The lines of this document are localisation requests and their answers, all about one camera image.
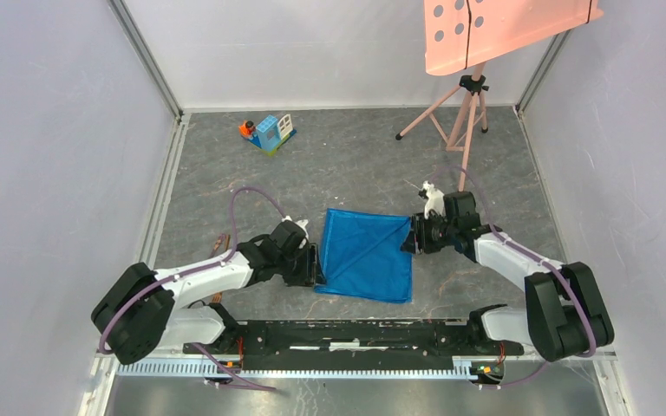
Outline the blue cloth napkin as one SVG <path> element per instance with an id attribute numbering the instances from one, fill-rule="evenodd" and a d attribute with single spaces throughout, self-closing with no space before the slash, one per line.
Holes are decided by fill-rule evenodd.
<path id="1" fill-rule="evenodd" d="M 387 303 L 412 301 L 412 256 L 401 250 L 406 216 L 329 208 L 319 259 L 325 282 L 315 291 Z"/>

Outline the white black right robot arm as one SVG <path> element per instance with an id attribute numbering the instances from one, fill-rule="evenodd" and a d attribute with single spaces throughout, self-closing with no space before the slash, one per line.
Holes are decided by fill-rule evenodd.
<path id="1" fill-rule="evenodd" d="M 531 346 L 548 362 L 588 357 L 611 345 L 615 329 L 591 268 L 561 263 L 482 222 L 471 192 L 444 193 L 432 183 L 419 191 L 425 205 L 411 218 L 402 250 L 433 254 L 452 248 L 521 289 L 522 309 L 496 304 L 471 312 L 467 345 L 487 354 L 501 341 Z"/>

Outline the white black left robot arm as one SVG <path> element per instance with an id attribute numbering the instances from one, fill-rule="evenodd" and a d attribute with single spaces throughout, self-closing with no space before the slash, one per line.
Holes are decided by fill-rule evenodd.
<path id="1" fill-rule="evenodd" d="M 305 219 L 286 217 L 269 234 L 186 266 L 158 270 L 143 262 L 128 266 L 91 313 L 101 333 L 100 352 L 128 365 L 156 348 L 192 342 L 221 354 L 231 351 L 238 341 L 237 329 L 218 307 L 195 308 L 193 303 L 274 276 L 292 287 L 322 282 L 317 247 L 307 225 Z"/>

